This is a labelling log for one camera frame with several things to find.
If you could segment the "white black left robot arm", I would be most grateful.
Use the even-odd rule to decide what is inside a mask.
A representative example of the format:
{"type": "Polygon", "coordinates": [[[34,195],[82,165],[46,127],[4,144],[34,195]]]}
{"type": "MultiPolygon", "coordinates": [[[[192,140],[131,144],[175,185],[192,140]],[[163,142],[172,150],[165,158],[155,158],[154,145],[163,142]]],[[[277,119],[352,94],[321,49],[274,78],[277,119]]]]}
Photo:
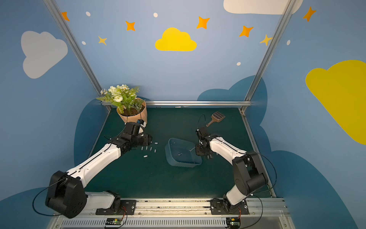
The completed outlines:
{"type": "Polygon", "coordinates": [[[121,197],[112,191],[86,192],[89,182],[110,163],[137,147],[150,145],[152,137],[144,133],[142,119],[125,124],[122,132],[97,153],[74,168],[51,176],[45,205],[72,219],[82,211],[95,210],[97,215],[118,215],[123,211],[121,197]]]}

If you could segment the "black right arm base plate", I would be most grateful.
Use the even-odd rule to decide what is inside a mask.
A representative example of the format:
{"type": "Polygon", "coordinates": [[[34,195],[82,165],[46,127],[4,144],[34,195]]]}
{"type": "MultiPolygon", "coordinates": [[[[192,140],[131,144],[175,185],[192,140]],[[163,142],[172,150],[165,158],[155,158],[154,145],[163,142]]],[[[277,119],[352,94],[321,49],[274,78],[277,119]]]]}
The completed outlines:
{"type": "Polygon", "coordinates": [[[249,215],[248,204],[245,200],[232,205],[226,199],[214,198],[210,200],[210,210],[212,215],[249,215]]]}

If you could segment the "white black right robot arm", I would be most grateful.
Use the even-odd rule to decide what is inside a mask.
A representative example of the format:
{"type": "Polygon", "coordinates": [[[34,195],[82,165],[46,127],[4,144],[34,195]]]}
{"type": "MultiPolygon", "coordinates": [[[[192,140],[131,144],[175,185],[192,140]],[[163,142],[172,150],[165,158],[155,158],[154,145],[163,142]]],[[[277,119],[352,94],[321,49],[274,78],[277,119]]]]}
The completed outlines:
{"type": "Polygon", "coordinates": [[[249,195],[268,184],[265,167],[258,153],[248,153],[230,144],[219,135],[208,133],[205,127],[196,130],[198,156],[217,153],[233,166],[234,186],[224,195],[227,207],[237,206],[249,195]]]}

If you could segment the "teal plastic storage box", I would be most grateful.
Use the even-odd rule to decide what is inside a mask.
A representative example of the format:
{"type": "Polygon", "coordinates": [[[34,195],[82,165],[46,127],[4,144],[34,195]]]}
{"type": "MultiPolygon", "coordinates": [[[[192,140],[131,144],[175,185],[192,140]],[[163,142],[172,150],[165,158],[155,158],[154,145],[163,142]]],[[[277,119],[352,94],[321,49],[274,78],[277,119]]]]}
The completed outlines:
{"type": "Polygon", "coordinates": [[[165,156],[169,165],[193,168],[202,164],[202,158],[196,155],[195,144],[177,138],[170,138],[165,145],[165,156]]]}

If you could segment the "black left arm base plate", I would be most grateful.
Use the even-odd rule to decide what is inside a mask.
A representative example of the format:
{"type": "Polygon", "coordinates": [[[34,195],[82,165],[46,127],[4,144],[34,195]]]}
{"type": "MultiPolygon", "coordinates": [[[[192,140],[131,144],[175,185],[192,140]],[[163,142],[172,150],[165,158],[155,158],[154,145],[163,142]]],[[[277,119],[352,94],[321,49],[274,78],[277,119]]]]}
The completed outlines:
{"type": "Polygon", "coordinates": [[[115,201],[108,209],[97,209],[96,215],[134,215],[137,201],[134,199],[122,199],[117,204],[115,201]]]}

